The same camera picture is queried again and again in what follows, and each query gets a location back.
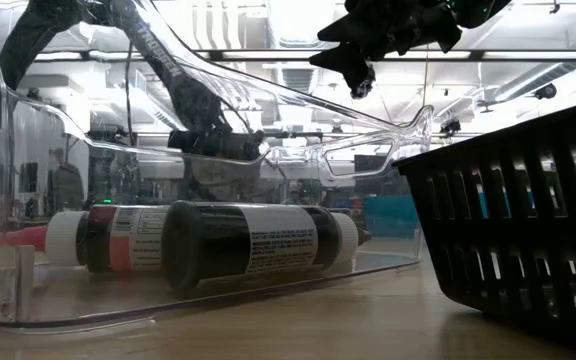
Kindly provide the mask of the teal plastic bin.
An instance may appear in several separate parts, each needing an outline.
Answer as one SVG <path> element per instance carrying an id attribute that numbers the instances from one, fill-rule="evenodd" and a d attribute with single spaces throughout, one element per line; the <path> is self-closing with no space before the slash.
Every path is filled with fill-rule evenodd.
<path id="1" fill-rule="evenodd" d="M 367 231 L 374 238 L 410 238 L 422 232 L 432 245 L 484 241 L 502 234 L 512 221 L 493 219 L 478 192 L 454 195 L 446 190 L 368 197 L 362 201 Z"/>

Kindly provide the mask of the black slotted plastic basket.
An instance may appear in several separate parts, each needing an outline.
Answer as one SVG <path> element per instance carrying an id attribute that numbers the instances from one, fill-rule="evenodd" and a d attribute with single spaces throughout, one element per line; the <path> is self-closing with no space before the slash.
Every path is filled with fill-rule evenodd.
<path id="1" fill-rule="evenodd" d="M 576 106 L 396 167 L 442 292 L 576 349 Z"/>

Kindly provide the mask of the black ceiling light rail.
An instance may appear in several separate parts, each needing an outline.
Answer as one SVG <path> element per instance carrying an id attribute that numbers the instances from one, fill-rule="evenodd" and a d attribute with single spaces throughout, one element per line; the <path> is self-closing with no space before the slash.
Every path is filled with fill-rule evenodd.
<path id="1" fill-rule="evenodd" d="M 212 62 L 308 62 L 317 51 L 311 50 L 209 50 L 195 52 L 199 58 Z M 50 52 L 38 56 L 38 61 L 116 61 L 126 59 L 125 52 Z M 387 54 L 384 62 L 576 62 L 576 50 L 502 51 L 457 50 L 442 53 L 438 50 L 412 50 L 400 56 Z"/>

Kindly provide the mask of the silver ceiling air duct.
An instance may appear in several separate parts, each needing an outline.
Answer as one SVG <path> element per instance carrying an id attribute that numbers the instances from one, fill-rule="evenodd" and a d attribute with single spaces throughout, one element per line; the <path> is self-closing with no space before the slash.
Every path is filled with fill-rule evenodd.
<path id="1" fill-rule="evenodd" d="M 273 49 L 316 49 L 316 16 L 311 16 L 309 0 L 267 0 L 269 41 Z M 304 93 L 312 93 L 319 71 L 308 66 L 282 63 L 276 67 L 277 82 Z"/>

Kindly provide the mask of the pink paint bottle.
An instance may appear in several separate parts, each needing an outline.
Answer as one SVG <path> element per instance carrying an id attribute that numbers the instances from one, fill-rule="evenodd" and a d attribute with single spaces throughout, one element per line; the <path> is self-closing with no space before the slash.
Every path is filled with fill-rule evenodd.
<path id="1" fill-rule="evenodd" d="M 55 266 L 92 273 L 158 270 L 166 206 L 94 205 L 59 212 L 46 225 L 7 232 L 7 245 L 31 245 Z"/>

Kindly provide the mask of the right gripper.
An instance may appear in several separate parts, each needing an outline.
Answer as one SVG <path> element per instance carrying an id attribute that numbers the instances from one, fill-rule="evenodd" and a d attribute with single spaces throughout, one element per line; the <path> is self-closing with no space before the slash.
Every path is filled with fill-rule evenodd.
<path id="1" fill-rule="evenodd" d="M 404 55 L 411 48 L 431 43 L 447 53 L 462 35 L 456 15 L 445 0 L 345 0 L 345 9 L 350 15 L 321 29 L 317 38 L 359 42 L 363 55 Z M 352 43 L 323 50 L 311 56 L 309 63 L 346 75 L 374 74 L 359 47 Z"/>

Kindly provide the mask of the black paint bottle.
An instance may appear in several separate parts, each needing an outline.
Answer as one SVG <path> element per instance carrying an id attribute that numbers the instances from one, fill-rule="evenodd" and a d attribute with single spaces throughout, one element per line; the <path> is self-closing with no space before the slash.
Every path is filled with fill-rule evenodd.
<path id="1" fill-rule="evenodd" d="M 349 215 L 321 206 L 177 201 L 164 222 L 162 268 L 185 292 L 325 271 L 352 260 L 371 238 Z"/>

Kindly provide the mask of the clear plastic bin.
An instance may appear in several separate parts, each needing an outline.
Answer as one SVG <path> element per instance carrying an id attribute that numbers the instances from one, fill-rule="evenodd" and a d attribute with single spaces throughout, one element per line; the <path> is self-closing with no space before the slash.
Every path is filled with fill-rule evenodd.
<path id="1" fill-rule="evenodd" d="M 264 132 L 252 161 L 167 147 L 184 128 L 170 95 L 118 28 L 79 23 L 37 55 L 17 89 L 0 68 L 0 236 L 94 205 L 177 201 L 321 206 L 367 231 L 362 201 L 408 195 L 396 163 L 428 150 L 434 110 L 388 122 L 195 55 L 176 34 L 179 5 L 137 0 L 139 14 L 193 77 L 223 97 L 236 133 Z M 0 52 L 28 0 L 0 0 Z M 116 61 L 38 61 L 50 52 L 125 52 Z M 84 328 L 242 293 L 336 280 L 418 261 L 419 234 L 374 238 L 325 271 L 212 283 L 179 292 L 158 270 L 92 273 L 55 266 L 0 238 L 0 327 Z"/>

